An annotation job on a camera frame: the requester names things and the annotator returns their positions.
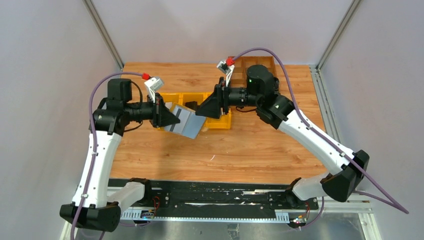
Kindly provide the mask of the yellow leather card holder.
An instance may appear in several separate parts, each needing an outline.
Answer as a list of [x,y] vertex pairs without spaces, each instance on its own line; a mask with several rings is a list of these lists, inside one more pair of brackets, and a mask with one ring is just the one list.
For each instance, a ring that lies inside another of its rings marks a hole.
[[195,111],[176,102],[166,102],[165,106],[180,120],[180,123],[161,127],[169,133],[195,139],[203,128],[206,117],[196,115]]

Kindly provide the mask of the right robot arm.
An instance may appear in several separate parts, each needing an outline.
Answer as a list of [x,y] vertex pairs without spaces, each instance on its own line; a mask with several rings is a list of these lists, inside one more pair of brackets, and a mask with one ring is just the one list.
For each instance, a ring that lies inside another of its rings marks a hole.
[[267,67],[252,65],[246,70],[246,86],[232,87],[234,67],[225,65],[225,77],[210,96],[196,109],[198,116],[220,119],[230,107],[254,107],[256,115],[309,150],[327,169],[327,173],[309,178],[296,178],[282,194],[282,201],[292,207],[315,197],[328,196],[346,202],[364,178],[369,155],[340,144],[308,120],[294,102],[280,94],[279,80]]

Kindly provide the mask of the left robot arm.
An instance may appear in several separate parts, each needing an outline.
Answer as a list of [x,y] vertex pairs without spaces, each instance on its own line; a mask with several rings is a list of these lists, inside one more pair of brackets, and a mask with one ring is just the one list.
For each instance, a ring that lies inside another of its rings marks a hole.
[[149,121],[154,128],[180,122],[159,94],[164,84],[159,77],[145,80],[148,96],[138,102],[132,101],[132,80],[107,78],[106,82],[107,96],[89,110],[89,146],[80,183],[71,203],[59,211],[73,229],[113,232],[121,214],[133,204],[152,204],[152,185],[145,178],[131,178],[118,192],[107,194],[117,149],[132,122]]

